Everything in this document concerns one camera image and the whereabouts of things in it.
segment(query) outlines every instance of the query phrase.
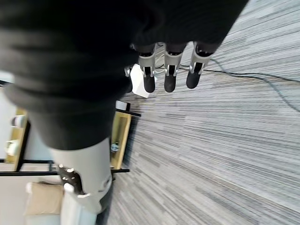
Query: robotic hand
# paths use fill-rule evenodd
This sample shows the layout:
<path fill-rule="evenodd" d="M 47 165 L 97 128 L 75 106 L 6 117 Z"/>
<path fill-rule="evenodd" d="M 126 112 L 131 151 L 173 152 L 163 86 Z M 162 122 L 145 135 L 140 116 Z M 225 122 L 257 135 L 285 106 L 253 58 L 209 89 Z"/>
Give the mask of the robotic hand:
<path fill-rule="evenodd" d="M 172 92 L 186 43 L 194 41 L 187 86 L 195 88 L 246 2 L 0 3 L 0 69 L 15 75 L 6 95 L 27 110 L 65 191 L 87 210 L 102 212 L 112 193 L 108 140 L 115 101 L 130 84 L 128 66 L 139 60 L 145 89 L 153 92 L 154 47 L 164 42 L 165 90 Z"/>

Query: wooden table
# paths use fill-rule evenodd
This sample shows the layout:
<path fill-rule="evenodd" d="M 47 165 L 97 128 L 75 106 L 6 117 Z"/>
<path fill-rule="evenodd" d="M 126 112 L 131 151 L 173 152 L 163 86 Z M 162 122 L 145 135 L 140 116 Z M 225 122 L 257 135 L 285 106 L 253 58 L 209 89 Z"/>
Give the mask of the wooden table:
<path fill-rule="evenodd" d="M 119 150 L 111 155 L 111 169 L 112 173 L 127 173 L 130 170 L 122 168 L 123 157 L 125 153 L 127 137 L 129 133 L 129 127 L 132 116 L 141 115 L 135 112 L 116 109 L 116 114 L 113 120 L 111 143 L 119 143 Z M 12 172 L 0 172 L 0 176 L 43 176 L 43 175 L 56 175 L 56 171 L 52 171 L 53 161 L 49 160 L 26 160 L 24 159 L 26 144 L 28 141 L 30 131 L 30 122 L 26 121 L 26 126 L 23 129 L 13 130 L 12 135 L 18 135 L 20 137 L 20 146 L 18 153 L 15 157 L 7 157 L 5 162 L 14 163 L 14 171 Z M 24 163 L 35 164 L 49 164 L 49 171 L 43 172 L 20 172 L 20 169 Z"/>

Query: gray carpet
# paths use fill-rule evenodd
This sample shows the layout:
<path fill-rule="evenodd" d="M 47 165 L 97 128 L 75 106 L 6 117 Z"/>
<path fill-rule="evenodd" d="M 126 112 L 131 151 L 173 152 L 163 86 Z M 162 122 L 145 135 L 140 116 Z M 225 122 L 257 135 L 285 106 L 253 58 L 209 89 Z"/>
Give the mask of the gray carpet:
<path fill-rule="evenodd" d="M 299 18 L 298 0 L 252 0 L 213 58 L 229 71 L 300 80 Z M 107 224 L 300 225 L 300 113 L 260 80 L 204 72 L 188 90 L 180 71 L 170 94 L 157 77 L 148 99 L 123 98 L 142 117 Z M 268 80 L 300 108 L 299 83 Z"/>

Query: black cover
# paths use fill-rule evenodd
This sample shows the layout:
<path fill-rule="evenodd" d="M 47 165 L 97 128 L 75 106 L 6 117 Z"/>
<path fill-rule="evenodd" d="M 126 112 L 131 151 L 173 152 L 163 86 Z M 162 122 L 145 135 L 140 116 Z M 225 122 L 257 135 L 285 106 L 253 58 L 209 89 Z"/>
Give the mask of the black cover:
<path fill-rule="evenodd" d="M 127 90 L 130 44 L 200 41 L 214 51 L 246 0 L 1 0 L 0 69 L 6 94 L 55 149 L 94 145 L 111 133 Z"/>

